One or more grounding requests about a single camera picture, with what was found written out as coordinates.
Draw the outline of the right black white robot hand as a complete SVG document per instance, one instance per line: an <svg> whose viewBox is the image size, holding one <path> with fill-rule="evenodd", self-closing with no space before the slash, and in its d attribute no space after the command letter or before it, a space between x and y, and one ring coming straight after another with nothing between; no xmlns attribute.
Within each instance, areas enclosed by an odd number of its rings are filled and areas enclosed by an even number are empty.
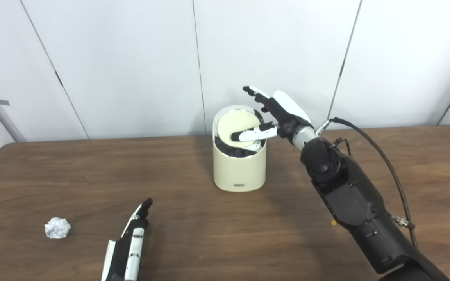
<svg viewBox="0 0 450 281"><path fill-rule="evenodd" d="M285 92L276 91L273 96L269 96L252 86L244 86L243 91L262 104L261 111L270 113L275 121L234 132L231 134L232 141L252 142L279 136L294 145L295 142L304 143L317 138L307 114Z"/></svg>

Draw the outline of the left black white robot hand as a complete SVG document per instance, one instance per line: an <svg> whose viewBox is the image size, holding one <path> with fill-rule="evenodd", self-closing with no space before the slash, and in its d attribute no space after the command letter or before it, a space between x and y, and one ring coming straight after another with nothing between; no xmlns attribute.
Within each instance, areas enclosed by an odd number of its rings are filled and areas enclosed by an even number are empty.
<svg viewBox="0 0 450 281"><path fill-rule="evenodd" d="M128 220L116 241L107 244L102 281L137 281L143 250L145 231L149 226L148 214L153 200L143 201Z"/></svg>

